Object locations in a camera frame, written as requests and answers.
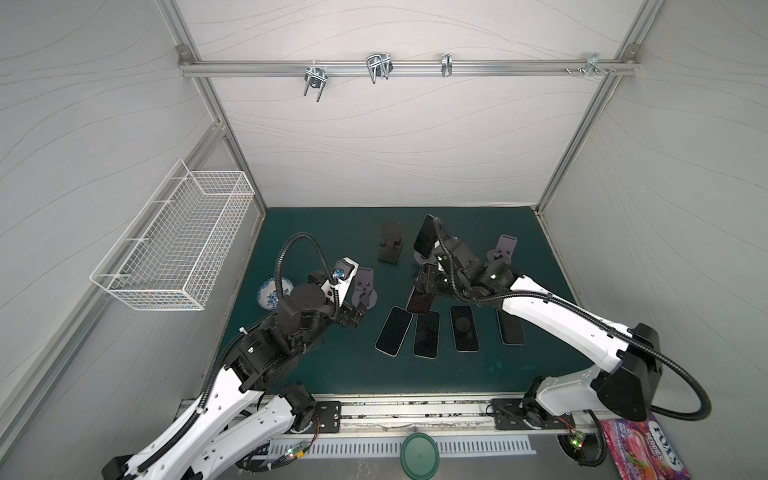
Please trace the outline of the cracked phone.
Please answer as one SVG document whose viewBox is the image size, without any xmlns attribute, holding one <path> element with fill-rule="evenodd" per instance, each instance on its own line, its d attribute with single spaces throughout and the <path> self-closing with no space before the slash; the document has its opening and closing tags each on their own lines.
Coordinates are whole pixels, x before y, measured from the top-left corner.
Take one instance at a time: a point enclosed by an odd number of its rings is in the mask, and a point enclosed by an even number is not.
<svg viewBox="0 0 768 480">
<path fill-rule="evenodd" d="M 454 345 L 458 352 L 477 352 L 479 341 L 470 306 L 454 305 L 449 309 Z"/>
</svg>

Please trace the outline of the blue white ceramic dish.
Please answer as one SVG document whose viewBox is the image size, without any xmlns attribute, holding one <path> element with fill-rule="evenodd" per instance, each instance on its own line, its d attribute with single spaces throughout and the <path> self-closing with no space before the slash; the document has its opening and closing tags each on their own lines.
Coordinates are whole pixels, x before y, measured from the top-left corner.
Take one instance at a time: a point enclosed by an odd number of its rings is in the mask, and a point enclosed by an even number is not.
<svg viewBox="0 0 768 480">
<path fill-rule="evenodd" d="M 284 296 L 288 296 L 294 289 L 294 284 L 287 278 L 282 279 L 281 285 L 283 287 Z M 258 305 L 264 310 L 274 311 L 277 309 L 279 299 L 274 277 L 265 281 L 259 287 L 257 291 L 257 300 Z"/>
</svg>

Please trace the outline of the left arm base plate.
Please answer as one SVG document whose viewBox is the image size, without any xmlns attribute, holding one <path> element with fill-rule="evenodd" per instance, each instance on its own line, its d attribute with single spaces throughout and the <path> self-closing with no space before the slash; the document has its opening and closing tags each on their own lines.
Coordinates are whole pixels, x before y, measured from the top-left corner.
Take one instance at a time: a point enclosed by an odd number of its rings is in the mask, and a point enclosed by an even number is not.
<svg viewBox="0 0 768 480">
<path fill-rule="evenodd" d="M 317 402 L 312 410 L 301 413 L 297 418 L 292 432 L 296 434 L 336 434 L 341 428 L 340 401 Z"/>
</svg>

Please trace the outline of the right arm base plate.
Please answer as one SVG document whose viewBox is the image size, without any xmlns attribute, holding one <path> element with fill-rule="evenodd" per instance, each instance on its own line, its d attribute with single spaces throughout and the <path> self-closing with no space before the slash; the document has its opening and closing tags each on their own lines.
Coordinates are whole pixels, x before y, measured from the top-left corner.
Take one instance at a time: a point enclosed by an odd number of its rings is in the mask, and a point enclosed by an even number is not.
<svg viewBox="0 0 768 480">
<path fill-rule="evenodd" d="M 496 430 L 570 431 L 575 426 L 570 414 L 553 416 L 542 408 L 527 405 L 523 399 L 492 399 L 486 413 L 493 418 Z"/>
</svg>

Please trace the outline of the black phone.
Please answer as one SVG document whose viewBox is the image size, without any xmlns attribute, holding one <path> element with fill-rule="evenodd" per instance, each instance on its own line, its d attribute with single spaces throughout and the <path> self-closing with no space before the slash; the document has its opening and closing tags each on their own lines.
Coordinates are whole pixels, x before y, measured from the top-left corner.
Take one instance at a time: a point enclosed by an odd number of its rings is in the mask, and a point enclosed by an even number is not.
<svg viewBox="0 0 768 480">
<path fill-rule="evenodd" d="M 427 214 L 414 241 L 414 251 L 422 259 L 427 259 L 433 252 L 437 242 L 435 217 Z"/>
<path fill-rule="evenodd" d="M 375 349 L 390 357 L 396 357 L 408 333 L 414 315 L 403 308 L 393 307 L 376 339 Z"/>
</svg>

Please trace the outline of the metal hook clamp middle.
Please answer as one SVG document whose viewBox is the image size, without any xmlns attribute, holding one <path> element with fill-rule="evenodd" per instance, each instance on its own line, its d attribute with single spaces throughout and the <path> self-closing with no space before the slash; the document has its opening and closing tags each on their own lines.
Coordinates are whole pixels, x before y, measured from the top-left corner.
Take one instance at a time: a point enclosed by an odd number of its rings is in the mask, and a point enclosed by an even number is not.
<svg viewBox="0 0 768 480">
<path fill-rule="evenodd" d="M 392 58 L 389 53 L 375 53 L 366 58 L 365 65 L 375 84 L 379 78 L 388 80 L 393 70 Z"/>
</svg>

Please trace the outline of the green round lid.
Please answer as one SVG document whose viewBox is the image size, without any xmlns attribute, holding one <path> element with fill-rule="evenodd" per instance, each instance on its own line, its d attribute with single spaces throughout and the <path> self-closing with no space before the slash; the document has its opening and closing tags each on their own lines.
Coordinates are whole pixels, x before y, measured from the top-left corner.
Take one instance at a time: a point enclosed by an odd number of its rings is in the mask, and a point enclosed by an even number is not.
<svg viewBox="0 0 768 480">
<path fill-rule="evenodd" d="M 436 442 L 422 432 L 409 435 L 400 449 L 400 464 L 411 480 L 430 480 L 440 466 L 440 452 Z"/>
</svg>

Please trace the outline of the green table mat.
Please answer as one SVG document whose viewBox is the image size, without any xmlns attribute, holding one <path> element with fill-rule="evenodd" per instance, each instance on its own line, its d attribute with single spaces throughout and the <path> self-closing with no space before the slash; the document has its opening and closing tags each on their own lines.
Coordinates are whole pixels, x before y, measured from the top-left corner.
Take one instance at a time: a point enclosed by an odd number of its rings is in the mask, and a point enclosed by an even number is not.
<svg viewBox="0 0 768 480">
<path fill-rule="evenodd" d="M 427 210 L 424 208 L 273 208 L 258 235 L 225 337 L 261 319 L 257 291 L 274 272 L 284 242 L 296 233 L 309 233 L 318 242 L 317 254 L 307 241 L 288 253 L 284 275 L 301 284 L 324 264 L 349 257 L 374 271 L 376 306 L 357 328 L 332 326 L 319 347 L 300 359 L 289 374 L 315 394 L 392 394 L 440 392 L 514 392 L 526 390 L 539 376 L 560 376 L 589 366 L 588 359 L 567 343 L 532 324 L 524 327 L 527 343 L 507 346 L 501 341 L 496 313 L 489 307 L 474 309 L 477 352 L 458 352 L 454 345 L 450 298 L 440 297 L 433 310 L 440 315 L 438 355 L 413 354 L 414 335 L 408 334 L 396 357 L 375 349 L 389 311 L 404 307 L 410 295 L 414 241 Z M 386 221 L 403 227 L 403 246 L 396 265 L 378 260 Z"/>
</svg>

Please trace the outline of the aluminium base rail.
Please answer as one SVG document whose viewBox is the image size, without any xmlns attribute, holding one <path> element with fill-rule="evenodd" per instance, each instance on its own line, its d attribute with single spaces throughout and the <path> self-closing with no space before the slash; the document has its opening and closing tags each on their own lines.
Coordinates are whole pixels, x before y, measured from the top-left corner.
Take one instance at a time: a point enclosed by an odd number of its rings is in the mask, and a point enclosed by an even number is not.
<svg viewBox="0 0 768 480">
<path fill-rule="evenodd" d="M 338 431 L 321 433 L 305 453 L 308 460 L 397 458 L 405 439 L 417 432 L 430 436 L 442 459 L 535 455 L 536 441 L 555 440 L 570 429 L 591 433 L 595 422 L 575 411 L 564 423 L 531 429 L 521 421 L 504 422 L 494 400 L 517 400 L 518 393 L 422 395 L 323 395 L 319 402 L 338 402 Z"/>
</svg>

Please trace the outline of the green-edged phone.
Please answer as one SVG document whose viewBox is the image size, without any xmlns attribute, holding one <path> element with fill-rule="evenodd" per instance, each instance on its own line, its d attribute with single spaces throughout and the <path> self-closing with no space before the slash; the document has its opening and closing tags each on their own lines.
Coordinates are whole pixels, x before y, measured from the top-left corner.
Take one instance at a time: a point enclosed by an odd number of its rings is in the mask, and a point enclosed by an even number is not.
<svg viewBox="0 0 768 480">
<path fill-rule="evenodd" d="M 440 315 L 430 311 L 417 316 L 413 354 L 420 358 L 435 359 L 438 355 Z"/>
<path fill-rule="evenodd" d="M 501 341 L 507 346 L 524 346 L 527 343 L 522 318 L 505 311 L 497 311 Z"/>
</svg>

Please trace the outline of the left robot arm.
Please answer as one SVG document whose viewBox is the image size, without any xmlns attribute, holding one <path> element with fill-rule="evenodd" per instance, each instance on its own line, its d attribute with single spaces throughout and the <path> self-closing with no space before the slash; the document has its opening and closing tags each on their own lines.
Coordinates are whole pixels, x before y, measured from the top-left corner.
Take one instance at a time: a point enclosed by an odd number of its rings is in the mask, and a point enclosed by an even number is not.
<svg viewBox="0 0 768 480">
<path fill-rule="evenodd" d="M 360 269 L 349 257 L 324 264 L 308 282 L 285 291 L 283 263 L 300 240 L 322 252 L 308 233 L 286 241 L 275 264 L 276 309 L 225 347 L 198 398 L 159 437 L 137 453 L 109 460 L 103 478 L 215 479 L 273 437 L 310 425 L 316 401 L 299 382 L 238 417 L 316 348 L 331 325 L 357 324 L 364 314 L 361 304 L 344 305 Z"/>
</svg>

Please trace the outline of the aluminium crossbar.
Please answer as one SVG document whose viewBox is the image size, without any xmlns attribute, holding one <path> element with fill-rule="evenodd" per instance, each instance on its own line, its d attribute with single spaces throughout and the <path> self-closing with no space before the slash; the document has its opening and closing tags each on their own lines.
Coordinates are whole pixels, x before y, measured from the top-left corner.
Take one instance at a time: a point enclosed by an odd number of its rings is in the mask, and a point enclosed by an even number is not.
<svg viewBox="0 0 768 480">
<path fill-rule="evenodd" d="M 575 60 L 461 60 L 453 57 L 450 77 L 570 76 L 563 69 L 578 68 L 586 59 Z M 391 78 L 434 77 L 441 75 L 441 58 L 431 60 L 392 60 Z M 618 70 L 616 75 L 634 75 L 642 64 L 633 61 L 600 59 L 604 67 Z M 302 78 L 310 66 L 324 69 L 330 78 L 367 77 L 364 60 L 316 61 L 199 61 L 180 65 L 185 77 L 200 78 Z"/>
</svg>

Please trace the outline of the metal hook clamp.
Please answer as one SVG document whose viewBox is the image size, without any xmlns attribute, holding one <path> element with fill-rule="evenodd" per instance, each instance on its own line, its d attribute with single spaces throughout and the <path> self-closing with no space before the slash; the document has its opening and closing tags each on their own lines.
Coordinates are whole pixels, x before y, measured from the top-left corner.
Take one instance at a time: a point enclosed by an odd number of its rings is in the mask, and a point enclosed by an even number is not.
<svg viewBox="0 0 768 480">
<path fill-rule="evenodd" d="M 597 53 L 589 56 L 585 63 L 575 69 L 564 68 L 563 71 L 570 76 L 580 76 L 587 78 L 590 76 L 608 77 L 618 73 L 618 70 L 613 67 L 604 67 L 600 64 L 600 56 Z"/>
<path fill-rule="evenodd" d="M 393 70 L 392 58 L 389 53 L 375 53 L 366 58 L 365 65 L 375 84 L 379 78 L 388 80 Z"/>
<path fill-rule="evenodd" d="M 310 90 L 315 90 L 316 101 L 319 102 L 328 82 L 326 71 L 318 66 L 310 66 L 305 71 L 304 80 L 305 87 L 303 95 L 307 96 Z"/>
</svg>

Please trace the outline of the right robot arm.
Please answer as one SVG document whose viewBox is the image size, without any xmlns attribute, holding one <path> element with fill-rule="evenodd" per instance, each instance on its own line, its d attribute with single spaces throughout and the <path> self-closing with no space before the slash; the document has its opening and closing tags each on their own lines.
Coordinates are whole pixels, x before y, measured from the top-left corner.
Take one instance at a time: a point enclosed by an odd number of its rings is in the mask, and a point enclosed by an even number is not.
<svg viewBox="0 0 768 480">
<path fill-rule="evenodd" d="M 574 411 L 608 410 L 642 422 L 651 414 L 682 421 L 709 417 L 712 402 L 704 387 L 659 349 L 659 335 L 639 323 L 628 327 L 593 314 L 514 271 L 503 257 L 481 260 L 459 238 L 448 235 L 440 218 L 425 217 L 414 243 L 425 258 L 419 290 L 451 297 L 527 321 L 569 344 L 591 367 L 559 377 L 536 378 L 510 413 L 534 429 Z M 677 374 L 700 405 L 679 412 L 653 403 L 665 370 Z"/>
</svg>

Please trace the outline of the grey round stand left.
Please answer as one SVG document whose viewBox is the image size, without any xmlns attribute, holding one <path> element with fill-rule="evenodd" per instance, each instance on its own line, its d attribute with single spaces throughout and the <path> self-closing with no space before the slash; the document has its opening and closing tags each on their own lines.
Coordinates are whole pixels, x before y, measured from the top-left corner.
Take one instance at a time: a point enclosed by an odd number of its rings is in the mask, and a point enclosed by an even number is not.
<svg viewBox="0 0 768 480">
<path fill-rule="evenodd" d="M 378 294 L 374 289 L 374 279 L 374 271 L 371 268 L 359 268 L 354 277 L 354 290 L 351 300 L 354 307 L 364 307 L 366 310 L 375 307 Z"/>
</svg>

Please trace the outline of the metal hook clamp left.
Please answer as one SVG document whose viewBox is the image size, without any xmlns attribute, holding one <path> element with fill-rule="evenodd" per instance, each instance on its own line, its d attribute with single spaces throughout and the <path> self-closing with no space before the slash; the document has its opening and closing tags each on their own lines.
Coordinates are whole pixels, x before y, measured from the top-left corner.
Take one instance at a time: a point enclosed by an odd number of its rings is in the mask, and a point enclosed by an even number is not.
<svg viewBox="0 0 768 480">
<path fill-rule="evenodd" d="M 304 80 L 305 87 L 303 95 L 307 96 L 310 90 L 315 90 L 316 101 L 319 102 L 328 82 L 326 71 L 318 66 L 310 66 L 305 71 Z"/>
</svg>

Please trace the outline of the grey round stand front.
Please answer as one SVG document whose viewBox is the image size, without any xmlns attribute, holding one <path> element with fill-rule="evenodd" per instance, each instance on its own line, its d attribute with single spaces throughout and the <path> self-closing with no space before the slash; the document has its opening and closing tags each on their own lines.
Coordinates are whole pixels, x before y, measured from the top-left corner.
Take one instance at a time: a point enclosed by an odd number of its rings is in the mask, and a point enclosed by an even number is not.
<svg viewBox="0 0 768 480">
<path fill-rule="evenodd" d="M 495 248 L 487 252 L 487 261 L 489 263 L 501 261 L 506 265 L 510 265 L 517 243 L 518 239 L 514 236 L 507 234 L 500 235 Z"/>
</svg>

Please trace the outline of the pink candy bag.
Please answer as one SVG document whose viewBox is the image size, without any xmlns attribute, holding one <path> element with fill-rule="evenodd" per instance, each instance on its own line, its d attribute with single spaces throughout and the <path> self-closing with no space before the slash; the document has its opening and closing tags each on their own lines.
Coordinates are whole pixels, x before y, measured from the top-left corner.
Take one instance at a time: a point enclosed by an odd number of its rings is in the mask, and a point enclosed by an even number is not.
<svg viewBox="0 0 768 480">
<path fill-rule="evenodd" d="M 600 424 L 623 480 L 690 479 L 653 413 L 643 422 L 611 419 Z"/>
</svg>

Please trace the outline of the metal hook clamp right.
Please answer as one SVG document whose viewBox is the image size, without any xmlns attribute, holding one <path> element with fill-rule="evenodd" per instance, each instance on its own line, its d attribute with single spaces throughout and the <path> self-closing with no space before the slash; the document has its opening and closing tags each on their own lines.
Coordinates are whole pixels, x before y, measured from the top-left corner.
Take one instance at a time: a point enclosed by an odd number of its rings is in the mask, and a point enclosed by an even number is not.
<svg viewBox="0 0 768 480">
<path fill-rule="evenodd" d="M 589 56 L 585 63 L 575 69 L 564 68 L 563 71 L 570 76 L 580 76 L 587 78 L 590 76 L 608 77 L 618 73 L 618 70 L 613 67 L 604 67 L 600 64 L 600 56 L 597 53 Z"/>
</svg>

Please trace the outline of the black stand back left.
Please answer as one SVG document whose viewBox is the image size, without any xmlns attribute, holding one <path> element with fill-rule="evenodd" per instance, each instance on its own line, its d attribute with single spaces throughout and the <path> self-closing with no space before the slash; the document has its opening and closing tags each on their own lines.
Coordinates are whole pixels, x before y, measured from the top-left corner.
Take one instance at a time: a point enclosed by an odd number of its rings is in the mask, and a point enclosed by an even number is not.
<svg viewBox="0 0 768 480">
<path fill-rule="evenodd" d="M 396 265 L 402 251 L 403 227 L 398 222 L 386 221 L 382 228 L 378 260 Z"/>
</svg>

